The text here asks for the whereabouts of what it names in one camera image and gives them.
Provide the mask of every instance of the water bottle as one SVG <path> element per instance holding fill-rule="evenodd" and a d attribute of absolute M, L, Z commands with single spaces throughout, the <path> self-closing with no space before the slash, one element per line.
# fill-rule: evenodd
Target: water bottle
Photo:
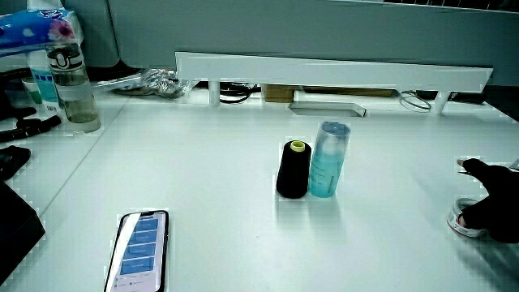
<path fill-rule="evenodd" d="M 75 124 L 76 130 L 99 129 L 101 121 L 79 45 L 50 45 L 46 50 L 66 118 Z"/>
<path fill-rule="evenodd" d="M 324 122 L 319 128 L 311 158 L 310 193 L 320 198 L 335 194 L 351 130 L 339 122 Z"/>

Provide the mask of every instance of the black glove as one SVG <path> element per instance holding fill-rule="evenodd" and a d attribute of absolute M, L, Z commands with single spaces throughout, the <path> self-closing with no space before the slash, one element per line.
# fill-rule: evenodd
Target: black glove
<path fill-rule="evenodd" d="M 465 227 L 488 229 L 490 236 L 502 243 L 519 243 L 519 173 L 478 159 L 462 165 L 488 191 L 487 198 L 462 210 Z"/>
<path fill-rule="evenodd" d="M 31 150 L 16 146 L 0 149 L 0 180 L 12 178 L 16 171 L 29 160 Z"/>

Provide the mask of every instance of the phone screen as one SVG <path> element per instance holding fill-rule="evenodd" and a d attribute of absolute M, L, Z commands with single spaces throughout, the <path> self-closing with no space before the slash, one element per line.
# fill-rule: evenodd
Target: phone screen
<path fill-rule="evenodd" d="M 128 216 L 122 218 L 119 232 Z M 164 211 L 142 213 L 118 267 L 110 292 L 150 292 L 161 290 L 168 216 Z"/>

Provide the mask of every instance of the white bracket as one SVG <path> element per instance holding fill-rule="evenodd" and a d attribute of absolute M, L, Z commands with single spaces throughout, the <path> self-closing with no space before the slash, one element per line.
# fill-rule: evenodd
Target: white bracket
<path fill-rule="evenodd" d="M 218 82 L 437 91 L 432 112 L 441 114 L 451 92 L 480 93 L 492 68 L 273 58 L 177 52 L 181 79 L 209 82 L 211 104 Z"/>

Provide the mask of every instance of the yellow spool top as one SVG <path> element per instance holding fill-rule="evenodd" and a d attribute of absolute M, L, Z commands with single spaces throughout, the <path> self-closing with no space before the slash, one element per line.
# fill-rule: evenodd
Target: yellow spool top
<path fill-rule="evenodd" d="M 295 152 L 304 152 L 305 144 L 302 141 L 292 141 L 292 143 L 290 143 L 290 149 Z"/>

